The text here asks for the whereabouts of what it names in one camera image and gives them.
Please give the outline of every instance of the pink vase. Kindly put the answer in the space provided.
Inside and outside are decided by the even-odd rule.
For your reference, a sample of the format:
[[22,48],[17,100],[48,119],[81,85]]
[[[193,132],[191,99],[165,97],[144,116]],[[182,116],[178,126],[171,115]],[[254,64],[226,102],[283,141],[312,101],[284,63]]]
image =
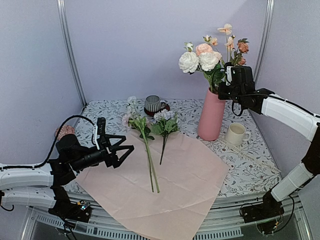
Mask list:
[[219,137],[225,105],[225,100],[219,100],[218,95],[208,89],[198,125],[200,138],[214,141]]

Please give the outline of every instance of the paper sheet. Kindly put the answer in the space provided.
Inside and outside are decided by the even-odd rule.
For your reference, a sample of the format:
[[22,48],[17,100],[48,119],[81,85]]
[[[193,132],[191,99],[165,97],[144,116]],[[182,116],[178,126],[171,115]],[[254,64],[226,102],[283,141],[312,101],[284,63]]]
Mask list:
[[146,147],[138,132],[124,142],[134,151],[116,169],[86,168],[77,183],[115,220],[151,240],[191,240],[214,203],[229,167],[197,139],[172,133],[160,163],[161,136],[149,141],[160,193],[151,191]]

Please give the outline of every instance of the white wall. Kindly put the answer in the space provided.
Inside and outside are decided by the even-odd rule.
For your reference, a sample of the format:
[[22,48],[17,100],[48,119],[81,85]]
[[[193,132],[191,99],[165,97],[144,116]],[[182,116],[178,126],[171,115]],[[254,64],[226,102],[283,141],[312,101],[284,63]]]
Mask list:
[[184,42],[203,43],[206,34],[233,25],[248,38],[246,56],[254,68],[261,42],[266,0],[68,0],[72,46],[86,98],[127,99],[151,94],[163,98],[203,99],[208,82],[200,72],[183,74],[178,60]]
[[[56,1],[0,1],[0,163],[42,162],[56,128],[81,111]],[[26,214],[0,209],[0,239],[17,240]]]
[[[258,81],[259,88],[320,113],[319,39],[320,1],[275,1],[271,32]],[[283,175],[305,156],[310,143],[276,120],[255,114]],[[300,191],[314,239],[320,236],[320,181]]]

